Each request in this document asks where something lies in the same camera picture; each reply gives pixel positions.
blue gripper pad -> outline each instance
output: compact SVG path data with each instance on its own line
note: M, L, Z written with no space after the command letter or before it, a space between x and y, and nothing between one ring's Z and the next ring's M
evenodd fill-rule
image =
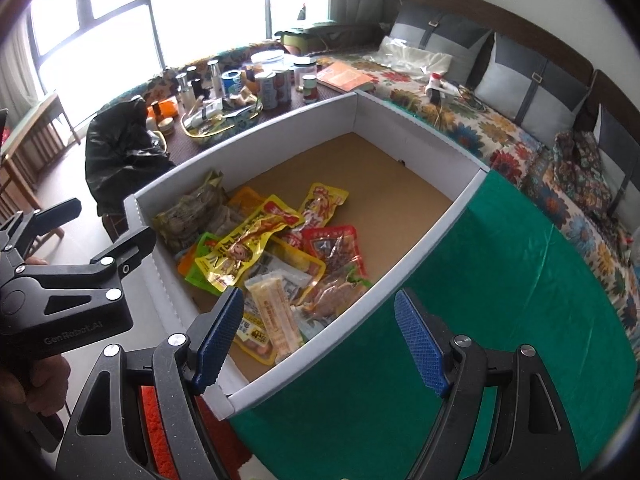
M411 298L403 290L396 294L394 310L396 322L414 358L422 382L435 390L439 397L444 397L449 392L450 384L444 375L442 352L416 311Z
M211 326L198 352L198 368L191 380L194 393L202 394L216 382L229 347L242 321L244 299L238 288L229 296L222 311Z

brown headboard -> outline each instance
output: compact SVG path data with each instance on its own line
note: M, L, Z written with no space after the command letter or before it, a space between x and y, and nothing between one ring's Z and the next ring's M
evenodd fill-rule
M427 4L466 16L480 25L484 25L499 34L504 34L517 43L531 48L553 63L589 85L593 66L584 56L543 28L497 7L484 0L408 0L418 4ZM476 60L474 70L469 76L468 85L475 87L480 81L489 62L494 35L490 35Z
M575 119L574 129L591 131L602 104L640 144L640 111L604 72L596 70L590 93Z

green tablecloth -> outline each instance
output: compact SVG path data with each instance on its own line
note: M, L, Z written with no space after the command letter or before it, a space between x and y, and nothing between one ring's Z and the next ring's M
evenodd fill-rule
M574 248L497 173L404 286L486 348L535 346L582 466L622 420L636 365L612 306ZM495 395L486 391L462 477L484 451ZM231 423L278 480L402 480L439 406L389 298L310 371Z

red cloth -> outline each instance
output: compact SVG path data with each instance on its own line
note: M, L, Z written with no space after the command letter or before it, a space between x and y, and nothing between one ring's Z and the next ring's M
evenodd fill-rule
M156 389L152 386L142 386L141 390L146 430L158 472L169 480L179 480L174 461L169 452L169 445L164 436ZM196 405L207 428L207 433L209 433L209 438L216 447L220 460L222 460L223 465L229 472L229 476L233 480L240 480L238 470L251 458L251 452L238 439L231 424L227 420L217 420L204 400L196 397Z

black plastic bag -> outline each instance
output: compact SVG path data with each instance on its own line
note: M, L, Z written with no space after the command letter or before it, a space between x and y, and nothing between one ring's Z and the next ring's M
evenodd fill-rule
M98 216L123 214L123 200L175 164L146 132L142 98L118 103L96 115L86 134L84 176L98 203Z

